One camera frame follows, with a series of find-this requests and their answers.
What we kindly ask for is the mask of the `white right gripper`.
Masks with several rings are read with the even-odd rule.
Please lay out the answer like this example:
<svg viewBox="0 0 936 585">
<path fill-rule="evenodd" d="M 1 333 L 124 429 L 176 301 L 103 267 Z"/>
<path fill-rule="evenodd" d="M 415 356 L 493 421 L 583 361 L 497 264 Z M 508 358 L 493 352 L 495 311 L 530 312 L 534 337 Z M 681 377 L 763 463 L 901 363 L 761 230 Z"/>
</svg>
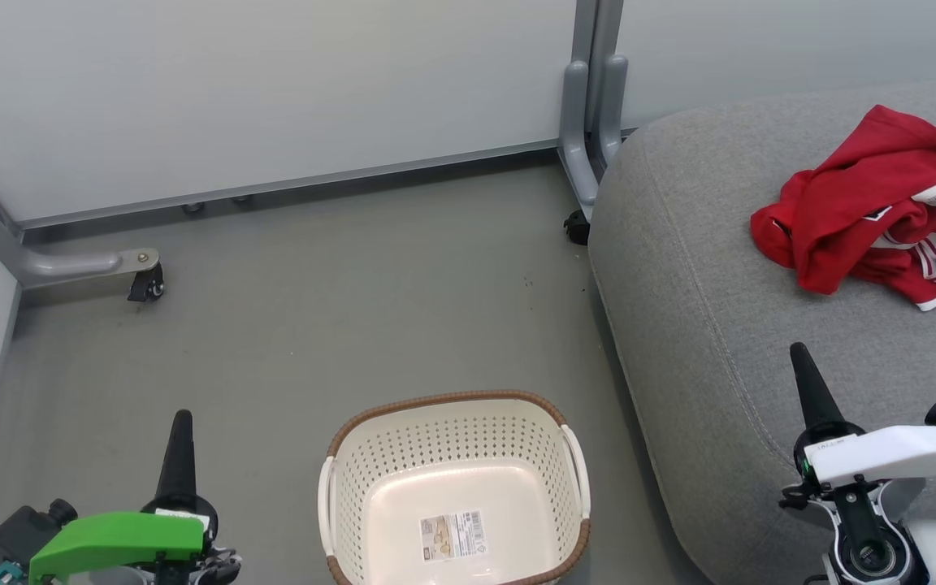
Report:
<svg viewBox="0 0 936 585">
<path fill-rule="evenodd" d="M 846 421 L 803 342 L 790 347 L 805 431 L 840 431 Z M 799 472 L 829 488 L 887 480 L 936 478 L 936 427 L 892 426 L 829 438 L 803 447 Z"/>
</svg>

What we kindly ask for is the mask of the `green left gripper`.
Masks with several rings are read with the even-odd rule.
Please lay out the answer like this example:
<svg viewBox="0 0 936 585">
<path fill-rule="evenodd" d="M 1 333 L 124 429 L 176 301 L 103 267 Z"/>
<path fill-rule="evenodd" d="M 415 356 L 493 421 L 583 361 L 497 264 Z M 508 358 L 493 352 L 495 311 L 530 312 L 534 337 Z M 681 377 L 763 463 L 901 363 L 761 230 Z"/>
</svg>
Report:
<svg viewBox="0 0 936 585">
<path fill-rule="evenodd" d="M 155 499 L 140 511 L 78 518 L 32 557 L 29 581 L 62 584 L 75 574 L 134 569 L 149 584 L 193 584 L 218 534 L 218 511 L 197 495 L 193 415 L 175 412 Z"/>
</svg>

